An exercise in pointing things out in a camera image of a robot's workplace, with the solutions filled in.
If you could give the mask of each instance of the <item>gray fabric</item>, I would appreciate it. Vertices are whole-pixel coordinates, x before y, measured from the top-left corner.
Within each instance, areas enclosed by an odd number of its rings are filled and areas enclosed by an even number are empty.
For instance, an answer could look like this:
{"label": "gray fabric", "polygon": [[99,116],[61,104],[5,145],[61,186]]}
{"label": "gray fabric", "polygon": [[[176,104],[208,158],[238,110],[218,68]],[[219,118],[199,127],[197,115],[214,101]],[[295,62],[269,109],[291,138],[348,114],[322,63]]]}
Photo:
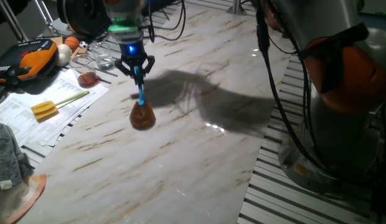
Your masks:
{"label": "gray fabric", "polygon": [[12,187],[20,184],[30,172],[27,165],[27,158],[20,151],[12,129],[0,124],[0,182],[10,180]]}

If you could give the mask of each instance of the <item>orange sticker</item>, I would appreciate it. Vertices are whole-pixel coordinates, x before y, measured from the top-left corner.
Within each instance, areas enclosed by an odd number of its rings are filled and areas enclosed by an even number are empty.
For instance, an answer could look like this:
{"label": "orange sticker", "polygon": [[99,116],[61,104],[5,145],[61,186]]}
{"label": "orange sticker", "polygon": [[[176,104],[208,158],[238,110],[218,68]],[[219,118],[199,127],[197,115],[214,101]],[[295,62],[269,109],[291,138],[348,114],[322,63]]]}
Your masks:
{"label": "orange sticker", "polygon": [[309,169],[303,167],[299,163],[295,164],[294,170],[297,171],[299,174],[304,175],[305,177],[308,176],[308,174],[309,174]]}

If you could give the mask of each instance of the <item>yellow foam brush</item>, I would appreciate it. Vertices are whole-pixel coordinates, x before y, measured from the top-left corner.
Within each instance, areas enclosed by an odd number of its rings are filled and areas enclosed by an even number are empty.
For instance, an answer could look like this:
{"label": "yellow foam brush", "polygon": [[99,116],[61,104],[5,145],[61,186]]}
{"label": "yellow foam brush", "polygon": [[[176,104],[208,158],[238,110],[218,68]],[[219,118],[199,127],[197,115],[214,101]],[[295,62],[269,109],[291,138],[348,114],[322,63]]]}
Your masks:
{"label": "yellow foam brush", "polygon": [[38,122],[41,122],[41,121],[44,121],[48,118],[51,118],[57,114],[56,106],[61,105],[62,103],[66,103],[66,102],[69,102],[72,100],[79,99],[87,94],[89,94],[88,90],[83,91],[81,93],[78,93],[74,96],[71,96],[70,98],[67,98],[63,101],[56,103],[56,104],[54,104],[54,102],[52,102],[52,101],[46,101],[46,102],[40,103],[36,106],[32,106],[31,110],[32,110],[36,120]]}

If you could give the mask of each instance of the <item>white marble surface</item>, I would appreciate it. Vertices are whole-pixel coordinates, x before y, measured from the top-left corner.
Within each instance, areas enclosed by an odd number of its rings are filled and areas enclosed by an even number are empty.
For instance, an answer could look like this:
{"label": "white marble surface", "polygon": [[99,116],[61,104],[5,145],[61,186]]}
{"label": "white marble surface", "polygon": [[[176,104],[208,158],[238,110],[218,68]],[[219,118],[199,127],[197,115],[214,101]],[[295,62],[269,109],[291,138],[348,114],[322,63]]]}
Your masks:
{"label": "white marble surface", "polygon": [[[236,223],[274,106],[256,22],[194,7],[187,18],[183,38],[146,46],[156,125],[131,127],[137,87],[119,77],[35,170],[47,185],[20,223]],[[280,84],[289,56],[270,57]]]}

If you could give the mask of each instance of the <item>orange ball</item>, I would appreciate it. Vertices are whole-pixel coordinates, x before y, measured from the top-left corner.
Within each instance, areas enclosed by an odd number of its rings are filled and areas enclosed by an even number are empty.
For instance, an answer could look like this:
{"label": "orange ball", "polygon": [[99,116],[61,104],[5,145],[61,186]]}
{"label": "orange ball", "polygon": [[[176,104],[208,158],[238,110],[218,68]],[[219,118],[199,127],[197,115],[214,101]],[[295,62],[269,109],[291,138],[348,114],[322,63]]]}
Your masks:
{"label": "orange ball", "polygon": [[70,47],[72,51],[75,51],[80,46],[80,42],[75,37],[67,37],[64,44]]}

